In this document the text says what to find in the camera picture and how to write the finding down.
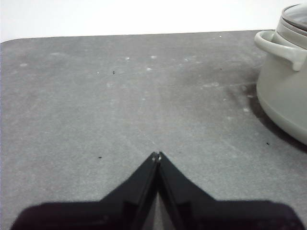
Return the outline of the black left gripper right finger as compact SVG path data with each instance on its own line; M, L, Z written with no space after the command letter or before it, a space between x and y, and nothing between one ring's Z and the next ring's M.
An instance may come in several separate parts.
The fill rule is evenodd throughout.
M216 200L158 153L159 193L178 230L303 230L286 204L269 200Z

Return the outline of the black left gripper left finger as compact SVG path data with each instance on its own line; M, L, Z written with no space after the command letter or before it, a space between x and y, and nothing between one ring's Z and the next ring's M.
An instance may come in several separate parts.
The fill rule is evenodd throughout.
M158 158L153 152L127 180L99 201L31 206L19 214L11 229L139 230L155 200Z

